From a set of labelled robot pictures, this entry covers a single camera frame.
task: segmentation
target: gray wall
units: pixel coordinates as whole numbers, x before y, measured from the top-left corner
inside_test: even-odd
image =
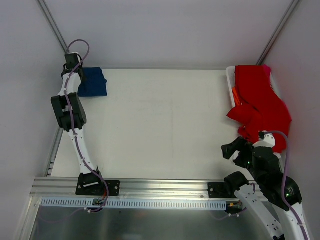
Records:
[[[46,0],[86,65],[226,69],[256,64],[291,0]]]
[[[320,236],[319,10],[319,0],[302,1],[266,60],[292,116],[289,176],[300,186],[314,236]]]
[[[57,123],[63,51],[35,0],[0,7],[0,239],[13,239]]]

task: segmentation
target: folded blue cloth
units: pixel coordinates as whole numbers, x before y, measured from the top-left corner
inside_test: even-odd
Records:
[[[86,80],[83,81],[78,89],[79,97],[98,97],[107,96],[107,80],[100,67],[84,67],[84,76]]]

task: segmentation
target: red cloth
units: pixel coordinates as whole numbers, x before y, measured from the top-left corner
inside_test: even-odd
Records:
[[[235,86],[242,105],[227,116],[243,124],[238,132],[252,143],[259,140],[259,131],[281,131],[289,134],[292,121],[285,103],[270,87],[270,74],[263,66],[236,66]],[[274,134],[274,152],[286,149],[285,139]]]

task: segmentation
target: table top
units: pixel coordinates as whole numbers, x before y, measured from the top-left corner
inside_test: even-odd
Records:
[[[237,137],[225,71],[103,70],[107,97],[80,98],[85,140],[104,178],[223,180],[249,172],[222,157]],[[64,132],[52,177],[78,177]]]

